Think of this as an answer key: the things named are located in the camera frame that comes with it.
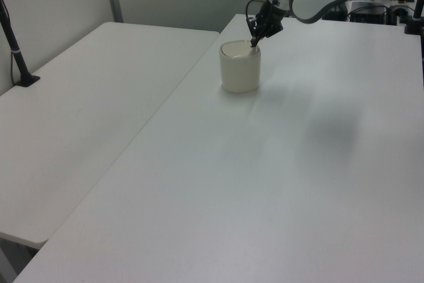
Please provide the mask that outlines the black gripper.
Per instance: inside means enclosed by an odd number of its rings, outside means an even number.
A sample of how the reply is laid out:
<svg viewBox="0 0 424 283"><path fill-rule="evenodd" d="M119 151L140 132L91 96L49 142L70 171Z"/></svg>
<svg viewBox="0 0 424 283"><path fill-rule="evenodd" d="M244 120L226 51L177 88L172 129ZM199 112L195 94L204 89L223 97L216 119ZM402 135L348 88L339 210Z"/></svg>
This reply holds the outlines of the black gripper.
<svg viewBox="0 0 424 283"><path fill-rule="evenodd" d="M250 18L250 45L255 48L263 38L274 36L283 30L282 20L286 10L279 9L270 0L264 0L259 12Z"/></svg>

